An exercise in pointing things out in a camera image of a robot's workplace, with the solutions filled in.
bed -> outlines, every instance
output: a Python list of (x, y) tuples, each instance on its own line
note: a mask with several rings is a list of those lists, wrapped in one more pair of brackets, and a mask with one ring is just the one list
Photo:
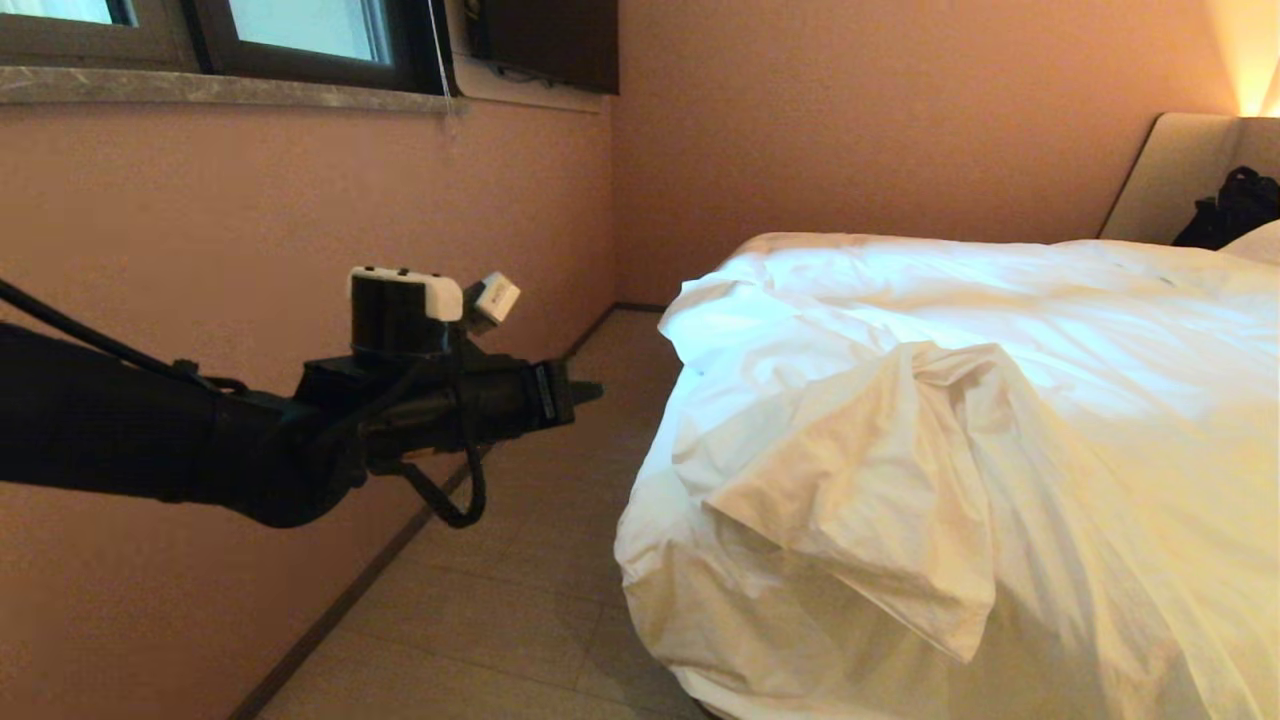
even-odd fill
[(746, 242), (659, 325), (640, 638), (740, 720), (1276, 717), (1277, 288), (1230, 247)]

marble window sill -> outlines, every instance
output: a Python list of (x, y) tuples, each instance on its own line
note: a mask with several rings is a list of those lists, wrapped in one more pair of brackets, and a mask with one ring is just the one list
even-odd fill
[(179, 102), (461, 113), (467, 102), (436, 95), (278, 79), (96, 68), (0, 67), (0, 105)]

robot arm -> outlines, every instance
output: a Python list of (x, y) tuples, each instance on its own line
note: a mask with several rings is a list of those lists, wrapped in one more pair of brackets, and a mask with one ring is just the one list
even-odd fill
[[(477, 447), (572, 423), (575, 405), (603, 393), (571, 382), (561, 361), (489, 355), (467, 340), (518, 296), (502, 275), (463, 292), (448, 278), (357, 268), (348, 283), (353, 354), (306, 363), (282, 397), (166, 365), (0, 281), (0, 297), (104, 351), (0, 323), (0, 480), (220, 505), (291, 528), (367, 474), (389, 474), (466, 527), (484, 511)], [(467, 454), (466, 510), (402, 460), (421, 448)]]

headboard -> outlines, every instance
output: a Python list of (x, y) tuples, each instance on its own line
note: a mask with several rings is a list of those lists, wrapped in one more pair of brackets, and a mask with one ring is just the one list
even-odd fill
[(1280, 118), (1161, 115), (1098, 237), (1171, 243), (1238, 165), (1280, 178)]

television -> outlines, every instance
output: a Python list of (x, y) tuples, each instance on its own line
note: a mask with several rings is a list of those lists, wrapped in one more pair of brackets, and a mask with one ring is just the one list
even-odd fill
[(465, 0), (471, 56), (512, 79), (618, 94), (618, 0)]

